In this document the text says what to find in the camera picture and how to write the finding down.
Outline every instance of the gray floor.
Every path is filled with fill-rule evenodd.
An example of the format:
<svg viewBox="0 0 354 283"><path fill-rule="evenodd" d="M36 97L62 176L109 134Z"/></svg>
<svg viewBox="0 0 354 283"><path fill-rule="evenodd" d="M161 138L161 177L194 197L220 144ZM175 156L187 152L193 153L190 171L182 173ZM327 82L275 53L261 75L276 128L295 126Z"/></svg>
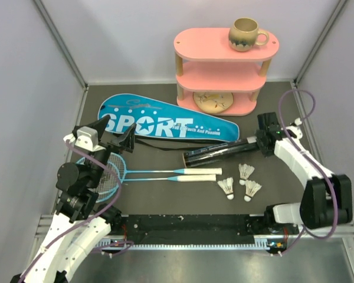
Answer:
<svg viewBox="0 0 354 283"><path fill-rule="evenodd" d="M289 83L267 83L262 88L257 107L251 114L242 117L224 116L224 118L239 125L241 138L253 136L258 125L257 114L277 111L278 99L288 89L290 89ZM119 93L133 93L176 103L176 86L174 84L91 86L81 124L97 120L101 103L106 98ZM291 122L299 116L293 95L287 97L284 102L283 116L286 122ZM103 140L107 140L108 137L110 135L106 134ZM186 143L164 141L150 141L150 143L168 147L188 146ZM302 143L306 149L309 149L307 139L303 139ZM123 156L127 168L130 170L183 167L181 151L163 152L136 144L134 153L125 153ZM263 186L249 203L243 199L244 187L238 184L237 166L240 162L255 167L251 179ZM214 182L133 182L124 184L116 207L128 214L256 214L263 213L267 205L301 200L303 194L301 184L288 167L276 157L265 159L259 152L243 153L211 166L223 168L223 179L228 176L234 177L234 200L229 201Z"/></svg>
<svg viewBox="0 0 354 283"><path fill-rule="evenodd" d="M351 283L342 240L301 240L279 258L246 251L129 251L89 255L71 283Z"/></svg>

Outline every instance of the pink shelf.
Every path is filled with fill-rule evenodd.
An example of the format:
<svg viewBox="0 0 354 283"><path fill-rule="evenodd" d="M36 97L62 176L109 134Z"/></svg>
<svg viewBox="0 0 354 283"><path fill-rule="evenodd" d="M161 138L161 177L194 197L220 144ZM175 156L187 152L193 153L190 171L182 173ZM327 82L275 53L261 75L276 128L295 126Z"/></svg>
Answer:
<svg viewBox="0 0 354 283"><path fill-rule="evenodd" d="M175 40L176 53L189 61L262 62L271 59L279 49L276 36L270 32L266 45L247 52L233 50L228 43L229 28L191 28L180 32Z"/></svg>
<svg viewBox="0 0 354 283"><path fill-rule="evenodd" d="M190 91L252 92L266 82L253 62L186 62L178 84Z"/></svg>
<svg viewBox="0 0 354 283"><path fill-rule="evenodd" d="M201 109L195 104L193 100L193 92L184 90L183 91L185 99L183 100L178 100L177 99L177 104L178 106L181 106L183 108L188 108L191 110L195 110L198 112L202 112ZM234 93L234 103L231 105L230 108L225 110L222 113L215 114L216 116L244 116L248 115L251 113L257 104L256 101L250 101L249 100L250 93Z"/></svg>

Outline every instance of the mug handle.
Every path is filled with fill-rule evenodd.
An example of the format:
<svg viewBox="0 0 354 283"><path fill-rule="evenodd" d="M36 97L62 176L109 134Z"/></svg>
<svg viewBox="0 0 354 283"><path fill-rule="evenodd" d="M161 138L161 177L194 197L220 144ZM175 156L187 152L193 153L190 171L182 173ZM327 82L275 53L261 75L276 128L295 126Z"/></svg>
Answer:
<svg viewBox="0 0 354 283"><path fill-rule="evenodd" d="M265 45L269 41L269 33L267 31L258 31L258 35L257 36L259 36L260 34L265 35L266 36L266 40L265 41L258 41L257 40L255 42L255 45L258 45L258 46Z"/></svg>

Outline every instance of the three-tier shelf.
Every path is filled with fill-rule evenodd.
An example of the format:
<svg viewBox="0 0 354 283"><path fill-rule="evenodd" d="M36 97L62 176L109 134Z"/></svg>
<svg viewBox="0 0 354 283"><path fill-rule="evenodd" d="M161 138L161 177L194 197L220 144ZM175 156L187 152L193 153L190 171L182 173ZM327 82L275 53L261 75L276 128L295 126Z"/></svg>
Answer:
<svg viewBox="0 0 354 283"><path fill-rule="evenodd" d="M193 100L194 92L222 92L233 93L234 103L216 115L243 116L255 109L279 42L268 32L266 45L238 52L228 43L229 31L229 28L191 28L176 36L174 47L179 106L201 111ZM258 39L265 40L264 35Z"/></svg>

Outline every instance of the mug rim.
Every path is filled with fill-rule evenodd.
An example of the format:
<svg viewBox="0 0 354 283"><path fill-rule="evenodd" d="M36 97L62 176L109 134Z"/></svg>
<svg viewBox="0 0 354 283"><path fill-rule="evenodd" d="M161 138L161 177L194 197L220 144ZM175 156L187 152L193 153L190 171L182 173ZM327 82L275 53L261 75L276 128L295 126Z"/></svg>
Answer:
<svg viewBox="0 0 354 283"><path fill-rule="evenodd" d="M251 31L243 31L243 30L241 30L241 29L238 29L238 28L236 27L236 22L239 21L239 20L241 20L241 19L248 19L248 20L253 21L253 22L255 23L255 29L253 29L253 30L251 30ZM256 31L257 28L258 28L258 22L257 22L256 20L252 19L252 18L238 18L236 21L234 21L234 28L237 29L238 31L241 31L241 32L254 32L254 31Z"/></svg>

